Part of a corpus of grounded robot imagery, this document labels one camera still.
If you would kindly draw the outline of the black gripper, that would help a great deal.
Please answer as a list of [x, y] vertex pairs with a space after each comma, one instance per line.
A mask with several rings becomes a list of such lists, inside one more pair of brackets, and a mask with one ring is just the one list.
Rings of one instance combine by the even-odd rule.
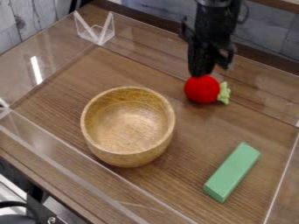
[[180, 38], [188, 45], [188, 69], [192, 77], [210, 74], [213, 67], [229, 69], [234, 46], [230, 35], [236, 29], [233, 17], [201, 18], [188, 25], [188, 18], [181, 20]]

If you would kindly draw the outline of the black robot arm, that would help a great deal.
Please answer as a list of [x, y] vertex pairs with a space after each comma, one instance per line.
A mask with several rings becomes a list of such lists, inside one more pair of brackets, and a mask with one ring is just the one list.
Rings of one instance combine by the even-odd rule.
[[193, 0], [196, 15], [193, 27], [186, 17], [181, 20], [180, 38], [186, 42], [186, 60], [190, 77], [210, 74], [214, 66], [228, 70], [236, 53], [232, 34], [237, 24], [248, 19], [238, 17], [244, 0]]

